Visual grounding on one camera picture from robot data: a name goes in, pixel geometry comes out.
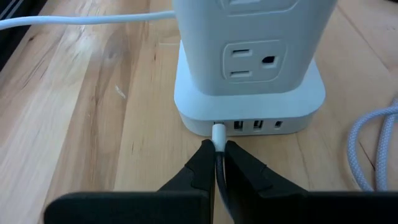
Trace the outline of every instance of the clip jaw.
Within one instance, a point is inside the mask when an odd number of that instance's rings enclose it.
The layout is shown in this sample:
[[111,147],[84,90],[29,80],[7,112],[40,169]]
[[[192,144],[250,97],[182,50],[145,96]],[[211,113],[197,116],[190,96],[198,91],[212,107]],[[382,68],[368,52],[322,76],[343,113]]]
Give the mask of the clip jaw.
[[202,141],[181,171],[157,192],[82,192],[45,210],[45,224],[213,223],[215,148]]

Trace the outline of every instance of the outlet slot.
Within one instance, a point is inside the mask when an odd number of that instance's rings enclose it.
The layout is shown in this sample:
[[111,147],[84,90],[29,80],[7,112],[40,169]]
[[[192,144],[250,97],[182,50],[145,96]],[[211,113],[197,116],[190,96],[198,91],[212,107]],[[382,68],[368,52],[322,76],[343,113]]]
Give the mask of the outlet slot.
[[242,78],[242,77],[250,77],[251,71],[238,71],[238,72],[231,72],[229,77],[231,78]]
[[264,68],[276,68],[278,63],[278,57],[276,56],[266,56],[262,59],[262,66]]
[[233,50],[232,57],[250,57],[252,52],[250,49]]
[[260,0],[229,0],[230,4],[248,4],[257,2],[260,2]]
[[275,62],[275,56],[266,56],[265,58],[262,59],[262,62],[264,64],[270,64]]

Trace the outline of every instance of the white braided cable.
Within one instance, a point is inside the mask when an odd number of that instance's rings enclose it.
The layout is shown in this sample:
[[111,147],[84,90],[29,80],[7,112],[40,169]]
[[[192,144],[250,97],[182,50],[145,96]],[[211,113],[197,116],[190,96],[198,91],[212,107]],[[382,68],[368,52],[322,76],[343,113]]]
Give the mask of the white braided cable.
[[364,191],[373,191],[372,186],[366,180],[356,156],[356,140],[362,126],[377,116],[387,116],[380,134],[376,159],[376,190],[387,190],[387,158],[394,121],[398,114],[398,98],[395,98],[392,106],[370,112],[359,118],[351,129],[347,142],[348,163],[359,187]]

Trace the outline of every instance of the black cable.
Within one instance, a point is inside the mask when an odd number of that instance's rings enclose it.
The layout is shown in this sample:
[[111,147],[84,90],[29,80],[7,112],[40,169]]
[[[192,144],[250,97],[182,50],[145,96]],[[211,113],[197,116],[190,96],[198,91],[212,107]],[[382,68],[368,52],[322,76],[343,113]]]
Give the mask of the black cable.
[[220,191],[221,199],[229,214],[228,194],[226,190],[225,175],[224,175],[224,153],[216,152],[216,180],[218,190]]

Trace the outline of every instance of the wood grain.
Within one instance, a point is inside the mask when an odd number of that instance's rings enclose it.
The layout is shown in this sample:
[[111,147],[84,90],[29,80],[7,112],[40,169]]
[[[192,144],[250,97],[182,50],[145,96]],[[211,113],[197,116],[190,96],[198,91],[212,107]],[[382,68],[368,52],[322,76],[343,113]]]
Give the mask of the wood grain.
[[[49,1],[42,14],[171,9],[171,0]],[[358,190],[346,137],[398,86],[398,4],[341,0],[316,53],[326,101],[296,134],[231,138],[310,190]],[[40,223],[46,204],[82,190],[157,190],[202,137],[173,100],[180,36],[173,19],[98,26],[33,26],[0,73],[0,223]],[[358,157],[374,180],[382,119],[361,132]],[[393,145],[397,145],[394,134]],[[398,152],[389,180],[398,189]],[[232,223],[216,194],[215,223]]]

